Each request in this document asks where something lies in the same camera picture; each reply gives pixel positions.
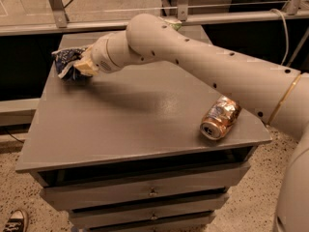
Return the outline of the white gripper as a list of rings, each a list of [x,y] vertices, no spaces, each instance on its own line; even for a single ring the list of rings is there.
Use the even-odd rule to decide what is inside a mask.
[[[100,37],[92,46],[91,58],[83,56],[73,66],[83,75],[93,76],[98,74],[98,69],[105,73],[112,73],[114,65],[107,52],[107,43],[110,34]]]

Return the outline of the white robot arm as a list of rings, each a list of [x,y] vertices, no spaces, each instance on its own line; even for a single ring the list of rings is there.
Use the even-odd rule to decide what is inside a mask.
[[[280,190],[274,232],[309,232],[309,75],[198,42],[151,14],[88,46],[74,66],[83,74],[113,73],[128,65],[169,61],[191,73],[297,146]]]

